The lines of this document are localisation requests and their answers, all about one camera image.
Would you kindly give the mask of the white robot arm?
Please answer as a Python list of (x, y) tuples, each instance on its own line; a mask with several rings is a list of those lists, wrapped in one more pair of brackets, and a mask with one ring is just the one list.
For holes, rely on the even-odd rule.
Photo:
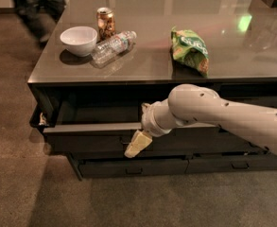
[(182, 84), (167, 99), (143, 106), (141, 128), (125, 156), (136, 156), (154, 137), (196, 123), (218, 126), (277, 155), (277, 109), (226, 100), (212, 89)]

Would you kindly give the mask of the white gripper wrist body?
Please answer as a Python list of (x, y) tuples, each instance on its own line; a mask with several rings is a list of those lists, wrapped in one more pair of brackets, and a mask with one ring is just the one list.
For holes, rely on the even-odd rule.
[(170, 130), (163, 129), (155, 120), (155, 107), (143, 107), (143, 114), (141, 118), (142, 129), (152, 137), (160, 137), (169, 134)]

